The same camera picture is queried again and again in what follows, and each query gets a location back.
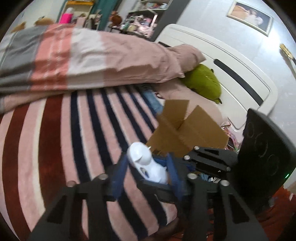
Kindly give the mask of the pink pillow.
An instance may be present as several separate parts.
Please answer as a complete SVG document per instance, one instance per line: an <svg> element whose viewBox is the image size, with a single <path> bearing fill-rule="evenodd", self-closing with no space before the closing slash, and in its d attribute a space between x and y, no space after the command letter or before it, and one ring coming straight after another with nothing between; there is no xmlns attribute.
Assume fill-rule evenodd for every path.
<svg viewBox="0 0 296 241"><path fill-rule="evenodd" d="M175 47L170 47L169 50L173 52L180 64L182 72L186 73L195 69L206 58L197 48L181 44Z"/></svg>

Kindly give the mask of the pink grey plaid duvet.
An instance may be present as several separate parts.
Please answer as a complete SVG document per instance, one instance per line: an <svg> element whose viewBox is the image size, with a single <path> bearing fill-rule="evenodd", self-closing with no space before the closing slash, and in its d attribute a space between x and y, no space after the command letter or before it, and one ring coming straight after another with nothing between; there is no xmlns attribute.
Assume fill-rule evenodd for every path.
<svg viewBox="0 0 296 241"><path fill-rule="evenodd" d="M168 48L136 36L36 26L1 40L1 112L66 91L183 77Z"/></svg>

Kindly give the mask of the cluttered storage shelf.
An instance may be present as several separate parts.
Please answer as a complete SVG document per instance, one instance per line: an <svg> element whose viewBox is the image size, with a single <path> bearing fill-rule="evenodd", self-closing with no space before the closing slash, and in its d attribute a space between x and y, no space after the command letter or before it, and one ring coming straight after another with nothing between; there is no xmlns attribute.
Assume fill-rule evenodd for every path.
<svg viewBox="0 0 296 241"><path fill-rule="evenodd" d="M116 16L121 17L122 22L109 26L108 31L150 39L171 3L167 0L122 1L116 11Z"/></svg>

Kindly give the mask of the framed wall photo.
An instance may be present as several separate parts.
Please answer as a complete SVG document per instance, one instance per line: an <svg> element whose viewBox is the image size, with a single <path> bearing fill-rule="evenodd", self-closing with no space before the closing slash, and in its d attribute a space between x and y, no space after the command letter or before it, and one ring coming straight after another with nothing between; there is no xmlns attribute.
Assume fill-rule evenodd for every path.
<svg viewBox="0 0 296 241"><path fill-rule="evenodd" d="M273 25L273 17L238 1L233 2L227 13L227 17L248 25L265 36L269 35Z"/></svg>

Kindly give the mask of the green plush toy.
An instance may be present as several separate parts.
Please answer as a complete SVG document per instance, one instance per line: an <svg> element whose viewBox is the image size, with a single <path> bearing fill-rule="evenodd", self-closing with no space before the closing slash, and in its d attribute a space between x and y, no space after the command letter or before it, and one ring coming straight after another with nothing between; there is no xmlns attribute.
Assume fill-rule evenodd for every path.
<svg viewBox="0 0 296 241"><path fill-rule="evenodd" d="M181 81L186 87L200 96L216 104L222 104L220 99L222 94L221 84L215 76L213 69L199 64L194 70L185 73L185 77Z"/></svg>

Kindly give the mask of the teal curtain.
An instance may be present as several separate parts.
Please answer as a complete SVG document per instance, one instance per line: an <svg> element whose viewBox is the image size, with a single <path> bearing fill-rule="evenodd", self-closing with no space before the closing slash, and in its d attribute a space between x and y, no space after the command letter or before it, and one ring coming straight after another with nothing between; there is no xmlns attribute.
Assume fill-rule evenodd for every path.
<svg viewBox="0 0 296 241"><path fill-rule="evenodd" d="M117 10L122 0L97 0L92 7L91 14L99 12L102 16L100 19L99 31L103 31L107 26L112 11Z"/></svg>

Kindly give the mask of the white bed headboard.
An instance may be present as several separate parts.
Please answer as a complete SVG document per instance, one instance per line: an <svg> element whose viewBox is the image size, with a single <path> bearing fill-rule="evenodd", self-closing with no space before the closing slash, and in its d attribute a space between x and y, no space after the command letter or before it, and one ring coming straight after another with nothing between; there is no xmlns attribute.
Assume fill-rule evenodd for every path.
<svg viewBox="0 0 296 241"><path fill-rule="evenodd" d="M170 24L155 42L166 47L181 44L199 49L221 84L220 109L236 132L244 128L248 109L269 115L278 100L274 82L249 59L205 33L188 27Z"/></svg>

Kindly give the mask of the brown plush toy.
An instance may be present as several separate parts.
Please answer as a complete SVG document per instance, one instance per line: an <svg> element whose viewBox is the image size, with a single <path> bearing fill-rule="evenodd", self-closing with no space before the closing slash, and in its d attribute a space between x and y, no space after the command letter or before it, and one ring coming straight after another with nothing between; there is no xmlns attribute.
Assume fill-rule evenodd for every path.
<svg viewBox="0 0 296 241"><path fill-rule="evenodd" d="M110 27L119 26L122 22L122 17L117 13L113 12L109 18Z"/></svg>

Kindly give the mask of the red pink striped blanket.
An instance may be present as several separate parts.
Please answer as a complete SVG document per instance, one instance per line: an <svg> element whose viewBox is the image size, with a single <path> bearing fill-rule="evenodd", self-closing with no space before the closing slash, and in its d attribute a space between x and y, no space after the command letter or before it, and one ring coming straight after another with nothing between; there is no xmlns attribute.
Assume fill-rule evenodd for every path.
<svg viewBox="0 0 296 241"><path fill-rule="evenodd" d="M163 101L140 85L81 90L1 115L1 215L26 240L68 181L85 183L158 126Z"/></svg>

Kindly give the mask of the yellow white cabinet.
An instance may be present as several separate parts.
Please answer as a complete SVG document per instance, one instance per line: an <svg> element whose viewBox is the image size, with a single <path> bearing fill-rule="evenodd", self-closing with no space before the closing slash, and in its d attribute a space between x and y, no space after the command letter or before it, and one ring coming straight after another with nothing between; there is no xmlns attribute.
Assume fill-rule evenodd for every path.
<svg viewBox="0 0 296 241"><path fill-rule="evenodd" d="M79 16L87 17L92 7L94 6L95 1L65 1L61 8L60 16L58 18L58 22L60 20L60 17L67 8L74 8L74 15L72 17L71 23L73 23Z"/></svg>

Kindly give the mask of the brown cardboard box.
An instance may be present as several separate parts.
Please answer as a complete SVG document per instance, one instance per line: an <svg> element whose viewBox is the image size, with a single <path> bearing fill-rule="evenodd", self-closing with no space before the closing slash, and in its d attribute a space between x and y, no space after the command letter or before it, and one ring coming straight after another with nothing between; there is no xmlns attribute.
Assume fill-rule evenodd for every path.
<svg viewBox="0 0 296 241"><path fill-rule="evenodd" d="M183 157L195 146L226 147L228 136L203 108L196 106L185 117L188 105L188 100L165 101L162 113L157 115L159 125L146 143L152 153Z"/></svg>

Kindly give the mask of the guitar headstock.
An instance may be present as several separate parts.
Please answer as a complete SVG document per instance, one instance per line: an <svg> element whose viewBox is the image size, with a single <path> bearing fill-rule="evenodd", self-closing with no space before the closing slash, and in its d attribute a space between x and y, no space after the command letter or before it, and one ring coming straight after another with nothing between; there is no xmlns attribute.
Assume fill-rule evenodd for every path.
<svg viewBox="0 0 296 241"><path fill-rule="evenodd" d="M280 44L280 53L282 54L286 63L295 68L295 57L283 43Z"/></svg>

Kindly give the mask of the pink bottle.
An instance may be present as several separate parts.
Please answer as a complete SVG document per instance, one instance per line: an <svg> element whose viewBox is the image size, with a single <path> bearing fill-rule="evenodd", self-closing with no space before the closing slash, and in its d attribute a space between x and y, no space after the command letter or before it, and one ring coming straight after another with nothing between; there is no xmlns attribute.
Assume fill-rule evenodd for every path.
<svg viewBox="0 0 296 241"><path fill-rule="evenodd" d="M74 8L67 8L65 13L63 13L60 17L60 24L69 24L71 23L72 17L74 15Z"/></svg>

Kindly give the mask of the white earbud case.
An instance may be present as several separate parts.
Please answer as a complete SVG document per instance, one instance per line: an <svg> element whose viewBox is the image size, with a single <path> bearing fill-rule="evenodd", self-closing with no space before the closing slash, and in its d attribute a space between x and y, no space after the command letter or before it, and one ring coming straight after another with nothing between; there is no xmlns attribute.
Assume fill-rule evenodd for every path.
<svg viewBox="0 0 296 241"><path fill-rule="evenodd" d="M138 173L147 180L159 184L168 184L167 168L152 157L150 147L142 142L134 142L127 149L127 158Z"/></svg>

